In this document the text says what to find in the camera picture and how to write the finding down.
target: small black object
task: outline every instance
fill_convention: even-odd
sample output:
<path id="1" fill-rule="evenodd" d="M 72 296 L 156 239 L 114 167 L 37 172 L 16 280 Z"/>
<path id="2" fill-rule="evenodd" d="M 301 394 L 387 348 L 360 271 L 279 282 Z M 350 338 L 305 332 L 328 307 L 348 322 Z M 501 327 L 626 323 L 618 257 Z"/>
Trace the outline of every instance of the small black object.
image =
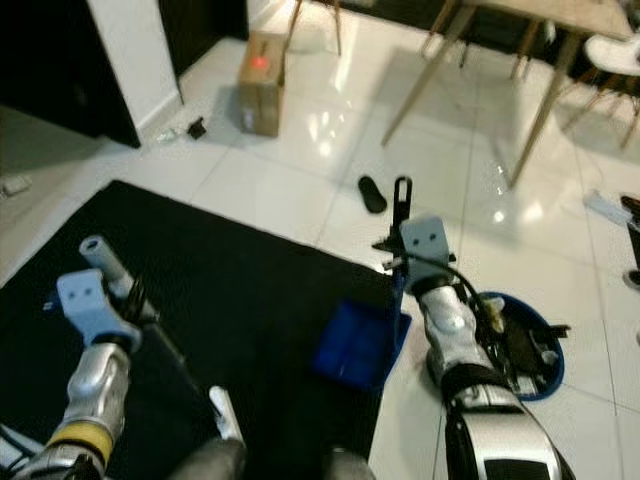
<path id="1" fill-rule="evenodd" d="M 204 118 L 198 117 L 198 119 L 195 122 L 189 125 L 189 129 L 187 130 L 187 133 L 191 135 L 191 138 L 193 138 L 194 140 L 199 139 L 202 135 L 207 133 L 207 129 L 204 128 L 204 125 L 202 125 L 203 121 L 204 121 Z"/>
<path id="2" fill-rule="evenodd" d="M 405 186 L 404 196 L 402 195 L 402 185 Z M 413 182 L 409 177 L 398 177 L 393 189 L 393 225 L 391 225 L 392 233 L 400 234 L 400 225 L 409 219 L 411 213 L 411 191 Z"/>
<path id="3" fill-rule="evenodd" d="M 551 325 L 547 332 L 553 338 L 567 338 L 567 332 L 571 330 L 569 325 Z"/>
<path id="4" fill-rule="evenodd" d="M 129 290 L 129 295 L 124 301 L 120 314 L 122 318 L 133 325 L 142 327 L 145 321 L 142 318 L 142 308 L 146 300 L 146 292 L 141 278 L 136 278 Z"/>
<path id="5" fill-rule="evenodd" d="M 382 213 L 387 209 L 387 201 L 378 190 L 373 178 L 365 175 L 358 180 L 358 188 L 369 213 Z"/>

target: white object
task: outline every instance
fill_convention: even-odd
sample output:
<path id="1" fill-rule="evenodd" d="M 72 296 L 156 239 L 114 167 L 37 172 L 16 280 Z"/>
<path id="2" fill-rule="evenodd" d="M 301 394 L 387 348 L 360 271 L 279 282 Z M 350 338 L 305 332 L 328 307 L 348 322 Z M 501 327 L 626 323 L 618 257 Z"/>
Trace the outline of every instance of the white object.
<path id="1" fill-rule="evenodd" d="M 640 33 L 626 42 L 594 35 L 585 43 L 584 51 L 599 70 L 630 77 L 640 76 Z"/>
<path id="2" fill-rule="evenodd" d="M 129 338 L 133 351 L 140 347 L 140 331 L 120 318 L 104 294 L 100 270 L 62 275 L 56 287 L 64 316 L 82 334 L 85 346 L 100 335 L 114 334 Z"/>
<path id="3" fill-rule="evenodd" d="M 2 193 L 12 197 L 31 187 L 31 179 L 25 175 L 16 175 L 2 180 Z"/>
<path id="4" fill-rule="evenodd" d="M 604 199 L 597 190 L 593 190 L 585 197 L 584 204 L 611 222 L 622 227 L 630 226 L 637 232 L 640 232 L 640 225 L 633 221 L 633 214 L 629 210 L 618 207 L 614 203 Z"/>
<path id="5" fill-rule="evenodd" d="M 78 252 L 89 265 L 103 273 L 109 284 L 109 291 L 113 295 L 120 299 L 129 296 L 129 292 L 133 287 L 133 278 L 104 238 L 100 235 L 91 235 L 85 238 L 80 243 Z M 144 302 L 142 315 L 149 318 L 157 315 L 148 300 Z"/>
<path id="6" fill-rule="evenodd" d="M 171 143 L 178 138 L 178 132 L 173 128 L 168 128 L 156 137 L 158 143 Z"/>
<path id="7" fill-rule="evenodd" d="M 216 418 L 216 426 L 222 439 L 235 438 L 243 442 L 242 432 L 229 393 L 222 387 L 213 386 L 209 389 L 209 399 L 222 415 L 222 417 Z"/>

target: white chair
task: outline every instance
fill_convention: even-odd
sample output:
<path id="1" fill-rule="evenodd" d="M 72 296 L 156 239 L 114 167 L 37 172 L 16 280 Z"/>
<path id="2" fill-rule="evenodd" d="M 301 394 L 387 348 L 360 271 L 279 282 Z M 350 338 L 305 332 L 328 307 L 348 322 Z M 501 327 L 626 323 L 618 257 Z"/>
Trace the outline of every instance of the white chair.
<path id="1" fill-rule="evenodd" d="M 611 113 L 619 105 L 624 96 L 629 96 L 633 105 L 634 116 L 631 127 L 622 140 L 621 148 L 626 148 L 633 135 L 635 128 L 640 121 L 640 33 L 637 33 L 627 42 L 611 40 L 599 35 L 591 37 L 584 46 L 585 54 L 593 64 L 593 68 L 582 75 L 578 82 L 591 82 L 601 73 L 609 75 L 609 78 L 598 87 L 598 91 L 587 102 L 587 104 L 574 115 L 563 130 L 571 128 L 575 123 L 587 113 L 608 93 L 618 96 Z M 622 87 L 625 93 L 612 92 L 616 86 Z"/>

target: red light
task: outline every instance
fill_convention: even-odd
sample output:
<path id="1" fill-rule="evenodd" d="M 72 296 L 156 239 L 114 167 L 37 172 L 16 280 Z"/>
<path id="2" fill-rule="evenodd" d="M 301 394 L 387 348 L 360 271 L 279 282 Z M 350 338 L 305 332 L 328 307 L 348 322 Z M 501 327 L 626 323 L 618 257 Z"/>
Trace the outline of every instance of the red light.
<path id="1" fill-rule="evenodd" d="M 253 57 L 251 59 L 251 68 L 266 70 L 269 68 L 269 59 L 266 57 Z"/>

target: cardboard box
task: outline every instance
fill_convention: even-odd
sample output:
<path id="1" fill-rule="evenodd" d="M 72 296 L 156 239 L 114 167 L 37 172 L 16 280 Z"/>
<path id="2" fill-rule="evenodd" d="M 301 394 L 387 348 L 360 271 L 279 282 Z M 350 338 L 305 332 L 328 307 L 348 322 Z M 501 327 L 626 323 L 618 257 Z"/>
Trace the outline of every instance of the cardboard box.
<path id="1" fill-rule="evenodd" d="M 238 78 L 245 132 L 278 136 L 284 92 L 285 36 L 251 32 Z"/>

